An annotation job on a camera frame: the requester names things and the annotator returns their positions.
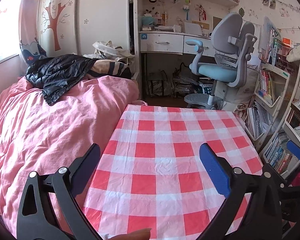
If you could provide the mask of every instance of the pink blanket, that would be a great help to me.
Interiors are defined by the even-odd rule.
[[[53,106],[25,78],[1,93],[0,215],[14,236],[28,174],[69,166],[92,143],[103,152],[127,104],[137,99],[133,81],[111,76],[79,82]],[[79,205],[84,198],[79,196]]]

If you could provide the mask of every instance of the blue chair seat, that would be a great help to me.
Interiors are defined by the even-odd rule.
[[[234,82],[237,78],[237,68],[235,67],[226,65],[219,66],[217,64],[210,63],[198,63],[198,67],[200,75],[204,75],[221,82]]]

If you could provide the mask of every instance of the pink curtain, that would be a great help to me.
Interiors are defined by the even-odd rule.
[[[46,52],[38,42],[38,10],[40,0],[21,0],[19,11],[20,56],[27,66],[40,58],[46,57]]]

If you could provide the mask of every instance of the red and white tablecloth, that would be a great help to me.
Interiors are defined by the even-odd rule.
[[[233,113],[128,105],[90,185],[83,208],[89,222],[102,237],[152,228],[153,239],[196,239],[224,200],[199,159],[205,142],[233,167],[262,173]]]

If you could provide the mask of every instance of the drawer handle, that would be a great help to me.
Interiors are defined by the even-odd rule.
[[[167,42],[167,41],[156,41],[155,43],[157,43],[157,44],[170,44],[169,42]]]

